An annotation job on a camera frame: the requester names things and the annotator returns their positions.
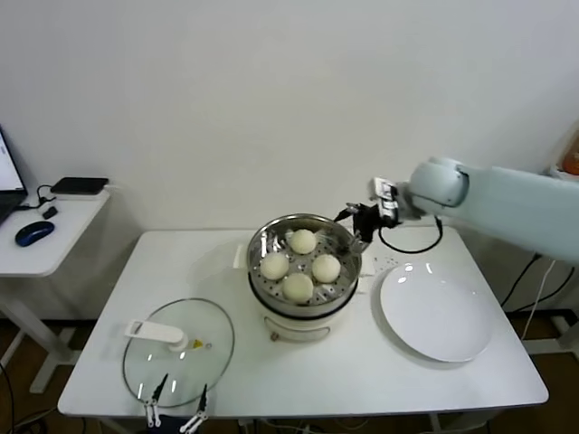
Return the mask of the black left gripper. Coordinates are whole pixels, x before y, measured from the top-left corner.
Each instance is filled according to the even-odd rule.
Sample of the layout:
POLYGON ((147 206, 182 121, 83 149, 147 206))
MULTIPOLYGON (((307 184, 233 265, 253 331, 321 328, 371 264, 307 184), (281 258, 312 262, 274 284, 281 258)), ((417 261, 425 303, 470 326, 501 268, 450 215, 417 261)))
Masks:
POLYGON ((187 421, 182 418, 162 418, 158 408, 158 401, 166 384, 168 374, 166 373, 159 385, 154 389, 152 396, 144 402, 145 416, 147 427, 149 429, 157 428, 159 434, 194 434, 201 425, 207 421, 207 389, 206 384, 200 395, 196 413, 187 421))

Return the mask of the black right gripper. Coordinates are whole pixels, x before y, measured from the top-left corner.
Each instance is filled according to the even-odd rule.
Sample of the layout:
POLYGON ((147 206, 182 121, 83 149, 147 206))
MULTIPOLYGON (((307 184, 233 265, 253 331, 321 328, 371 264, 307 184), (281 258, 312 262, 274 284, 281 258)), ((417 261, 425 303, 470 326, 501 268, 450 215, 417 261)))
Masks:
POLYGON ((349 217, 353 218, 355 235, 341 247, 341 252, 363 253, 368 242, 373 241, 375 232, 384 227, 383 216, 377 204, 347 203, 334 221, 341 222, 349 217))

